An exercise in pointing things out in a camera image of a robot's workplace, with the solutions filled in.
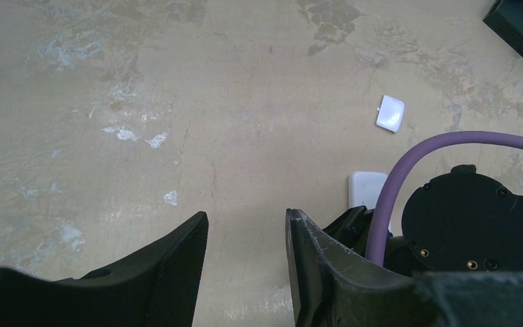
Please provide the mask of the white battery cover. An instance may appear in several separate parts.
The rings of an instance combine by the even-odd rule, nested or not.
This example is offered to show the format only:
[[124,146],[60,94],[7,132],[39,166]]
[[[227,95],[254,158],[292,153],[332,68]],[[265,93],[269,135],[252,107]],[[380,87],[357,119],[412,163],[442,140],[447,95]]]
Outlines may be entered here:
[[378,115],[375,124],[377,127],[395,134],[400,129],[404,111],[403,101],[384,95],[381,105],[377,108]]

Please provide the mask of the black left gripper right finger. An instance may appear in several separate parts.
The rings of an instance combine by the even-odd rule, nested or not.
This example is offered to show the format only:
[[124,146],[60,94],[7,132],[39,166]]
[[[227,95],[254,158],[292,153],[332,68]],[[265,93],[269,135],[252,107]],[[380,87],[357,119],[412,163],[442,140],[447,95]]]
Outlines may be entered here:
[[381,268],[327,235],[303,211],[285,214],[297,326],[523,326],[523,272]]

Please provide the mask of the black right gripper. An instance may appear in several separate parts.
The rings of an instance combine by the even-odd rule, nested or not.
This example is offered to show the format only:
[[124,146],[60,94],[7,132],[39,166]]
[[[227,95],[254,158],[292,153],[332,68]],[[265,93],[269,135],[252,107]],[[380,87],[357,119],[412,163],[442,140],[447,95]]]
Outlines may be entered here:
[[383,265],[410,277],[436,272],[523,272],[523,196],[459,165],[416,189],[386,237]]

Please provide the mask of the white remote control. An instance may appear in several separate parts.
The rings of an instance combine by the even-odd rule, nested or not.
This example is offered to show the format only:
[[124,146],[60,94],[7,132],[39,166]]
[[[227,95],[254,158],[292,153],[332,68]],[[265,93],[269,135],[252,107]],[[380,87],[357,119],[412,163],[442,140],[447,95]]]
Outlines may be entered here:
[[365,206],[373,210],[387,180],[383,172],[356,171],[348,177],[349,208]]

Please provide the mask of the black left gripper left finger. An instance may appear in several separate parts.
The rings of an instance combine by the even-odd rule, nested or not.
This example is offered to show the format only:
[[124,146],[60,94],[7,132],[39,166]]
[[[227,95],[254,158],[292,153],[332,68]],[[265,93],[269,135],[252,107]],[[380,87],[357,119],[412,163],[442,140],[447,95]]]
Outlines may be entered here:
[[208,217],[79,279],[46,281],[0,267],[0,326],[190,326]]

